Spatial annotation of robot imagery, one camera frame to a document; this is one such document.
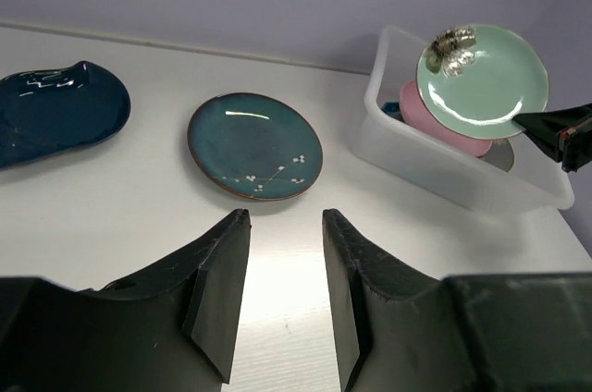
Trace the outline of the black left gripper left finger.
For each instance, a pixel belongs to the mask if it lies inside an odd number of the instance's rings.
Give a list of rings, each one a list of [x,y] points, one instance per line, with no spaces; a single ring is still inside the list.
[[[202,236],[83,295],[105,330],[105,380],[117,384],[226,384],[250,253],[251,218],[236,209]]]

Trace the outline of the dark teal round plate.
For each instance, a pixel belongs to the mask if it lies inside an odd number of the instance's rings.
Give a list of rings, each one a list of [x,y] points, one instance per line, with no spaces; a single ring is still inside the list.
[[[253,92],[201,104],[187,127],[191,158],[220,188],[257,201],[298,196],[317,181],[323,149],[296,110]]]

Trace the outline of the white plastic bin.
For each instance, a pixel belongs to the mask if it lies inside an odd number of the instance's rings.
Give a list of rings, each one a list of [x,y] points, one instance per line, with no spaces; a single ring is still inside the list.
[[[351,128],[351,152],[371,165],[480,213],[509,216],[542,207],[572,207],[574,191],[568,175],[526,136],[509,140],[513,165],[504,171],[382,111],[379,99],[398,99],[424,45],[423,40],[394,25],[380,32],[364,101]]]

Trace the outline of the blue scalloped dotted plate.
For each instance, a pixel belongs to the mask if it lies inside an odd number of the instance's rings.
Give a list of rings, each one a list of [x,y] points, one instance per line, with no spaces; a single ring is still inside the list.
[[[400,122],[403,121],[400,104],[397,101],[383,103],[381,110],[387,116],[394,118]]]

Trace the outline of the dark blue leaf-shaped plate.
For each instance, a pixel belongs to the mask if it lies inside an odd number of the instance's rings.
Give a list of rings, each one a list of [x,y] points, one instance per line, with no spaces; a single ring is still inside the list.
[[[124,83],[90,61],[8,75],[1,79],[1,168],[106,141],[130,111]]]

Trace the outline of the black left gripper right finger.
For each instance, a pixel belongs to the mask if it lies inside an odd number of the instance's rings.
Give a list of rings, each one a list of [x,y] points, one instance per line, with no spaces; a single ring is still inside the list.
[[[377,246],[337,209],[322,223],[341,390],[443,390],[440,280]]]

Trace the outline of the mint green flower plate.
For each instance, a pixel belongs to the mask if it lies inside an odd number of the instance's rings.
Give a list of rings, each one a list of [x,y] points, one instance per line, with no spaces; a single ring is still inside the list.
[[[521,134],[513,119],[541,113],[549,103],[549,75],[536,50],[515,32],[491,24],[439,33],[418,56],[415,83],[439,124],[479,140]]]

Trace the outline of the grey reindeer round plate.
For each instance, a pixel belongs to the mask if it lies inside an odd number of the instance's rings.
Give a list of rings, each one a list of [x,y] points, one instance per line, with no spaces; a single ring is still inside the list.
[[[495,140],[480,159],[504,172],[509,172],[514,164],[512,145],[507,139]]]

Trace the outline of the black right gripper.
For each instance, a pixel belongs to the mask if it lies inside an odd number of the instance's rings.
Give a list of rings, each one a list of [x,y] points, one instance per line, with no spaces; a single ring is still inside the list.
[[[591,104],[568,109],[523,113],[512,121],[532,143],[565,173],[591,161]]]

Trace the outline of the pink round plate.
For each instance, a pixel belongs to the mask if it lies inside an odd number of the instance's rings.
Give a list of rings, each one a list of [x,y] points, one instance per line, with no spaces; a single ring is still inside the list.
[[[402,119],[407,125],[474,157],[485,155],[492,146],[491,140],[469,138],[441,125],[427,110],[414,80],[402,86],[399,106]]]

